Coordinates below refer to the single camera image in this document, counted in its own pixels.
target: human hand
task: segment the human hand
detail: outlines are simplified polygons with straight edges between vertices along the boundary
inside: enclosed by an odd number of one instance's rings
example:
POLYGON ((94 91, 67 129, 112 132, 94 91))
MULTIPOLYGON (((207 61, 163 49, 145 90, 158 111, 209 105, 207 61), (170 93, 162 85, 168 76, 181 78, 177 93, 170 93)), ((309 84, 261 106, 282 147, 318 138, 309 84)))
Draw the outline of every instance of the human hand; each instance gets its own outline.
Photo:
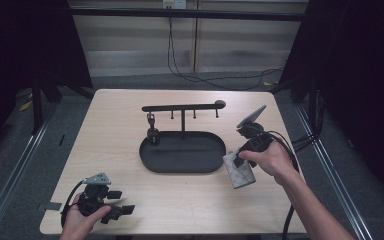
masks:
POLYGON ((287 151, 276 140, 273 140, 264 152, 245 150, 239 153, 239 157, 257 163, 261 169, 273 176, 281 186, 284 185, 286 177, 297 174, 287 151))
MULTIPOLYGON (((81 193, 74 198, 73 204, 79 201, 81 193)), ((83 216, 79 211, 79 206, 74 204, 67 213, 67 218, 60 236, 61 240, 83 240, 86 239, 93 225, 111 211, 111 206, 103 206, 98 211, 88 217, 83 216)))

